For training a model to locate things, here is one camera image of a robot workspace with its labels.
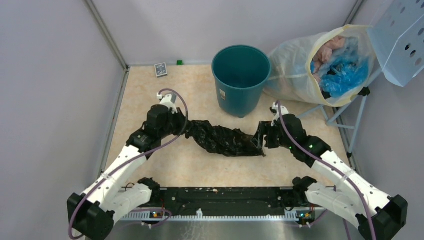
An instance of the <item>floor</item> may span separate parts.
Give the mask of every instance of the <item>floor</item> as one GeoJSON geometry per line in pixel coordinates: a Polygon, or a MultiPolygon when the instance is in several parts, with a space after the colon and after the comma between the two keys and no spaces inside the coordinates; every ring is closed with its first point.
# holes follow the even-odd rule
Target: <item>floor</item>
{"type": "MultiPolygon", "coordinates": [[[[212,125],[241,129],[254,135],[259,121],[273,118],[269,108],[276,99],[266,94],[262,94],[256,109],[245,118],[233,117],[221,110],[210,65],[168,66],[168,76],[160,78],[156,78],[153,66],[131,67],[106,167],[119,155],[130,134],[142,126],[148,110],[158,104],[156,93],[164,88],[182,95],[190,120],[209,120],[212,125]]],[[[176,104],[184,109],[181,101],[177,100],[176,104]]],[[[282,104],[295,115],[315,106],[295,101],[282,101],[282,104]]],[[[333,115],[330,108],[326,112],[330,117],[333,115]]],[[[349,164],[339,129],[327,126],[321,111],[302,118],[302,124],[309,135],[323,139],[349,164]]],[[[291,187],[295,177],[310,176],[326,186],[334,185],[297,161],[287,149],[265,149],[265,154],[266,157],[225,157],[208,153],[194,140],[180,137],[155,152],[128,182],[148,177],[163,187],[291,187]]]]}

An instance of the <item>translucent plastic bag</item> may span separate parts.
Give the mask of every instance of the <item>translucent plastic bag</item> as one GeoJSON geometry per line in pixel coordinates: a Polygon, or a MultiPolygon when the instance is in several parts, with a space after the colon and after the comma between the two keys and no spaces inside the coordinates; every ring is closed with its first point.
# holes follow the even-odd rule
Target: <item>translucent plastic bag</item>
{"type": "Polygon", "coordinates": [[[367,28],[368,26],[346,25],[331,32],[297,38],[281,44],[269,54],[272,72],[264,92],[277,99],[330,107],[341,107],[350,103],[367,84],[376,59],[367,28]],[[362,84],[339,97],[325,99],[319,83],[311,72],[311,63],[318,50],[336,36],[357,38],[357,55],[361,59],[367,59],[369,71],[362,84]]]}

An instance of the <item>light blue metal stand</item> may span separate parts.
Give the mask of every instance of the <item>light blue metal stand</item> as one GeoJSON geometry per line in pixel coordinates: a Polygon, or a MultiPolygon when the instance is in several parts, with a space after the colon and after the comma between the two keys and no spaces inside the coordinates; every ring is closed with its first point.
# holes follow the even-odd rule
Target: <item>light blue metal stand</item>
{"type": "MultiPolygon", "coordinates": [[[[387,8],[387,2],[387,0],[383,2],[377,13],[387,8]]],[[[372,22],[370,25],[374,25],[374,27],[370,27],[367,33],[380,67],[371,74],[366,87],[381,73],[384,73],[389,82],[404,87],[424,69],[424,0],[394,0],[381,19],[376,24],[372,22]]],[[[335,122],[351,103],[339,108],[330,119],[324,110],[324,105],[318,105],[297,117],[302,118],[321,109],[328,126],[353,130],[347,151],[347,156],[350,158],[366,102],[367,96],[365,95],[360,103],[355,126],[335,122]]]]}

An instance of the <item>white gear rack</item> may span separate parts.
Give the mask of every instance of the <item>white gear rack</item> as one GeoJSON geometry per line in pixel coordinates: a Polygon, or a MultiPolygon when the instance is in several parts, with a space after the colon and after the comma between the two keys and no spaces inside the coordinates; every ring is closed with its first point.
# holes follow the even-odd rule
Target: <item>white gear rack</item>
{"type": "MultiPolygon", "coordinates": [[[[167,216],[164,216],[163,218],[150,218],[150,211],[144,211],[144,212],[130,212],[127,215],[125,215],[123,218],[120,219],[120,221],[126,221],[126,222],[136,222],[136,221],[143,221],[143,222],[159,222],[163,219],[167,218],[167,216]]],[[[199,210],[196,212],[196,216],[172,216],[168,221],[170,222],[187,222],[187,221],[200,221],[200,222],[255,222],[255,221],[270,221],[270,222],[297,222],[299,221],[298,218],[298,211],[292,210],[287,211],[284,210],[284,216],[203,216],[202,209],[199,208],[199,210]]]]}

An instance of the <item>black clamp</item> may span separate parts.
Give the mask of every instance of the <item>black clamp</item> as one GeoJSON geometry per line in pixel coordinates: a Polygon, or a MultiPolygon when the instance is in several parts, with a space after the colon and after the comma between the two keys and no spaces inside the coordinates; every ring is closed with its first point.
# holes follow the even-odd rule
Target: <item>black clamp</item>
{"type": "Polygon", "coordinates": [[[362,90],[358,93],[358,95],[361,95],[362,97],[370,95],[371,91],[369,87],[364,87],[362,90]]]}

